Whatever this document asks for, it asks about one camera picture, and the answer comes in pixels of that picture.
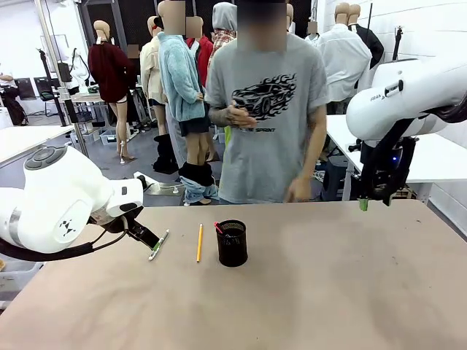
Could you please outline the person's right hand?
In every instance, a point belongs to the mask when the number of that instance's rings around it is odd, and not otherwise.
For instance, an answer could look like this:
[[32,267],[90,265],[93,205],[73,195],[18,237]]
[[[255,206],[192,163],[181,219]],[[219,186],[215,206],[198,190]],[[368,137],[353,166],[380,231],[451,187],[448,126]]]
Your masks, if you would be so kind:
[[256,126],[256,120],[249,116],[246,109],[239,108],[235,101],[232,101],[227,108],[227,119],[230,126],[238,128],[253,128]]

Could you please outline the person's left hand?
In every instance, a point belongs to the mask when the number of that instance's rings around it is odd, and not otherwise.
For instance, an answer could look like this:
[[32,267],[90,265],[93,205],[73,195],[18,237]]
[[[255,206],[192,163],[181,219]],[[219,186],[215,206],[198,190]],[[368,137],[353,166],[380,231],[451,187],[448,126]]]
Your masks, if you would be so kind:
[[306,202],[311,199],[311,196],[311,179],[299,176],[292,181],[287,189],[284,202]]

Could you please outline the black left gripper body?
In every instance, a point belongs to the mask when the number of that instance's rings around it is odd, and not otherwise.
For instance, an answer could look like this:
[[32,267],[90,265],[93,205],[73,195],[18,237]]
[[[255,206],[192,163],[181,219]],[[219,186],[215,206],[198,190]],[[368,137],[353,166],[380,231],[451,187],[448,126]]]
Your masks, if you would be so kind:
[[90,215],[89,223],[92,225],[101,226],[103,229],[111,233],[121,233],[124,230],[123,219],[126,219],[128,229],[132,230],[137,223],[136,218],[139,216],[142,210],[143,207],[140,206],[139,208],[127,211],[120,216],[111,217],[103,209],[99,209]]

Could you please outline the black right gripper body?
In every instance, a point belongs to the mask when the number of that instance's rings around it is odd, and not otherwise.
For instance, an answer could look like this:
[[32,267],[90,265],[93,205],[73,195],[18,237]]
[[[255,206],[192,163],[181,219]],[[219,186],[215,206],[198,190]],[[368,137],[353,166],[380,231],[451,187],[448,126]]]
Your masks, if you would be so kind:
[[363,142],[360,162],[359,198],[381,200],[384,193],[395,194],[405,184],[412,162],[416,139],[405,137],[392,148],[379,150]]

